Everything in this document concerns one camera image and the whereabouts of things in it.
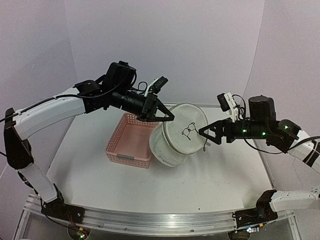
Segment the white mesh laundry bag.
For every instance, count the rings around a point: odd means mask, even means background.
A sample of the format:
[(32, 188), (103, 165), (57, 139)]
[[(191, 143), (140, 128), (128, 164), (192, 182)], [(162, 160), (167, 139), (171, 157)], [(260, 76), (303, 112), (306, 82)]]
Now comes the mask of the white mesh laundry bag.
[(160, 163), (174, 168), (199, 150), (206, 149), (207, 139), (199, 134), (199, 130), (209, 123), (205, 112), (194, 104), (180, 103), (170, 112), (174, 120), (160, 123), (152, 131), (149, 147)]

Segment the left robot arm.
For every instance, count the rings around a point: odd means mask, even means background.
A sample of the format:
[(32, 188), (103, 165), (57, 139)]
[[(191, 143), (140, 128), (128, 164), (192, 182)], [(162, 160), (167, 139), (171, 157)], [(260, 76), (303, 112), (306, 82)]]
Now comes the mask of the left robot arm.
[(134, 88), (137, 70), (125, 61), (112, 62), (98, 79), (76, 83), (31, 106), (7, 109), (3, 126), (4, 155), (8, 165), (22, 175), (57, 219), (67, 214), (67, 207), (58, 187), (38, 166), (33, 155), (35, 137), (48, 138), (53, 127), (80, 115), (88, 115), (109, 107), (135, 115), (140, 122), (173, 121), (174, 114), (158, 98), (168, 79), (158, 77), (144, 91)]

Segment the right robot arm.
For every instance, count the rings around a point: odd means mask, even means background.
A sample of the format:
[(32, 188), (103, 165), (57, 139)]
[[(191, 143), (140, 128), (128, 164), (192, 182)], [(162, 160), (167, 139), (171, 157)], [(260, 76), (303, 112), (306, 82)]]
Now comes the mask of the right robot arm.
[[(274, 100), (263, 95), (253, 96), (239, 105), (235, 95), (222, 93), (217, 96), (220, 108), (229, 116), (199, 129), (199, 134), (220, 145), (235, 140), (264, 140), (276, 149), (273, 155), (287, 155), (301, 166), (314, 172), (320, 171), (320, 137), (310, 136), (289, 119), (278, 120)], [(252, 218), (262, 222), (271, 213), (285, 210), (318, 209), (320, 186), (298, 190), (265, 191), (252, 209)]]

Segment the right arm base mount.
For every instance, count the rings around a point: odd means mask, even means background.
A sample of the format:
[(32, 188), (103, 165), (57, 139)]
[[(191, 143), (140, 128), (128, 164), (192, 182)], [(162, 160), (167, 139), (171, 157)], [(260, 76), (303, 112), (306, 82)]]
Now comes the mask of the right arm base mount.
[(269, 221), (276, 220), (278, 214), (271, 208), (272, 196), (277, 190), (267, 190), (257, 200), (254, 208), (237, 210), (232, 214), (236, 221), (236, 227), (248, 227), (252, 225), (259, 225)]

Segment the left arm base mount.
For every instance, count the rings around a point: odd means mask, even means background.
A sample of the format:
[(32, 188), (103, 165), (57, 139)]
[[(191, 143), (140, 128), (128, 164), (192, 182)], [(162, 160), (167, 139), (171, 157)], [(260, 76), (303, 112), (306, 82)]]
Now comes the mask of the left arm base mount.
[(58, 193), (57, 198), (53, 201), (44, 201), (42, 198), (41, 213), (50, 218), (69, 221), (74, 224), (81, 224), (83, 222), (85, 209), (80, 206), (67, 204), (63, 196)]

